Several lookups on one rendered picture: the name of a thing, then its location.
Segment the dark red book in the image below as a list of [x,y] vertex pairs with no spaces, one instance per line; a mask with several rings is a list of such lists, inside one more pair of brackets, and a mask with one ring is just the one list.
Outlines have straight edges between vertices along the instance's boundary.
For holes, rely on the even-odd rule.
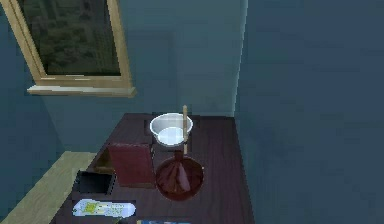
[[148,144],[110,144],[108,153],[120,187],[155,187],[152,152]]

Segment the white bowl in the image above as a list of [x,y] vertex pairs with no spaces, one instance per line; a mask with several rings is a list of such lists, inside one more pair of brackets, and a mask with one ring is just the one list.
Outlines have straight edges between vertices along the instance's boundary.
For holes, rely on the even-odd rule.
[[174,147],[184,142],[184,118],[180,113],[166,113],[151,120],[149,128],[158,143]]

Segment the dark wooden table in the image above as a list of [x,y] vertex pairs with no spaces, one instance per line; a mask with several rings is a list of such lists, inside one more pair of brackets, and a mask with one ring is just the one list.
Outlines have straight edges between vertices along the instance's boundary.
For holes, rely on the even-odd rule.
[[136,224],[138,219],[190,224],[255,224],[249,198],[235,120],[222,116],[193,115],[188,155],[204,167],[204,182],[191,199],[171,201],[156,189],[122,188],[100,201],[132,202],[136,214],[122,220],[104,216],[75,217],[73,206],[84,196],[70,193],[49,224]]

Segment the black box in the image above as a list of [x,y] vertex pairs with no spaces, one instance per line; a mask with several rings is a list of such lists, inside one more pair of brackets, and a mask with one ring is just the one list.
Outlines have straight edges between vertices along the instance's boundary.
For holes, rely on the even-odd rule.
[[113,190],[115,180],[115,175],[79,171],[73,184],[73,190],[81,194],[108,195]]

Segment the pale blue remote control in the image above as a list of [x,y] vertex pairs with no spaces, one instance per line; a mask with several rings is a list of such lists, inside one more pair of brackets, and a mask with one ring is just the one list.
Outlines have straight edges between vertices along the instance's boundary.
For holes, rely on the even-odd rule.
[[105,216],[128,218],[135,214],[136,207],[132,203],[105,202],[93,199],[81,199],[72,208],[76,217]]

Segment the wooden framed window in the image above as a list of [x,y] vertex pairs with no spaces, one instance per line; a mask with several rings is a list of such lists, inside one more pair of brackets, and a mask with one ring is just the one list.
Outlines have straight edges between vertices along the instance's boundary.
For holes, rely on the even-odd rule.
[[34,95],[133,97],[119,0],[0,0]]

